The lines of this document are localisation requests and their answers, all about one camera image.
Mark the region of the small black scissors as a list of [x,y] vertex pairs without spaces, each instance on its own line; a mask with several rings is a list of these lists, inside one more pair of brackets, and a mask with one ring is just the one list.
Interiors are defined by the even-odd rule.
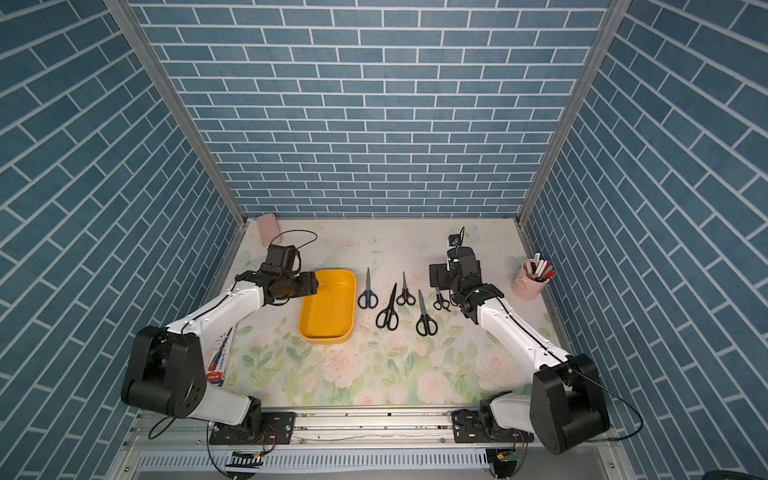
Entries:
[[435,288],[435,301],[433,303],[435,310],[450,310],[450,301],[446,299],[439,288]]
[[415,306],[416,297],[409,291],[405,273],[402,273],[402,288],[400,294],[395,297],[395,303],[398,306]]

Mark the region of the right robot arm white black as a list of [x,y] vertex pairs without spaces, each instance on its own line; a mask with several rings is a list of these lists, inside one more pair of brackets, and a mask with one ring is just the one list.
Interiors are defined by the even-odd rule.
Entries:
[[430,285],[449,291],[462,314],[492,334],[531,379],[529,397],[502,392],[480,402],[480,422],[488,437],[528,432],[549,452],[561,454],[610,429],[595,363],[535,331],[501,290],[482,281],[472,248],[449,248],[444,264],[429,266],[429,277]]

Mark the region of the dark blue handled scissors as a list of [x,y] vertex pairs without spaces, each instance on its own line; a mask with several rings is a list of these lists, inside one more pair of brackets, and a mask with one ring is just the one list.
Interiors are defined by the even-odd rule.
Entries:
[[357,299],[357,305],[360,309],[374,309],[378,306],[378,296],[371,287],[370,269],[366,269],[365,288]]

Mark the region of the yellow plastic storage box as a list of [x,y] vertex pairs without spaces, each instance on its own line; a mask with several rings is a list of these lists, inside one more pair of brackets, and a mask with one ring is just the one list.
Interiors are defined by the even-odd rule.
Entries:
[[304,340],[318,345],[346,342],[355,323],[356,276],[349,270],[322,270],[316,273],[318,291],[302,303],[298,332]]

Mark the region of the large black scissors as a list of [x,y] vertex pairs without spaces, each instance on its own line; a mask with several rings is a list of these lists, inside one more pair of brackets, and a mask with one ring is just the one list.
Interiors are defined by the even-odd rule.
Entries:
[[379,329],[395,331],[399,326],[399,316],[396,311],[396,292],[397,284],[394,284],[388,304],[376,316],[375,324]]

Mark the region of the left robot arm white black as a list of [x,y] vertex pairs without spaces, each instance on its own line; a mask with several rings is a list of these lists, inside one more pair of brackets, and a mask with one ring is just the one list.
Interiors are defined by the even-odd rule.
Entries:
[[187,316],[136,335],[121,389],[123,403],[175,419],[211,422],[230,444],[264,435],[261,401],[206,379],[204,353],[242,319],[268,305],[315,295],[316,274],[301,270],[293,245],[270,245],[257,270],[235,277],[232,287]]

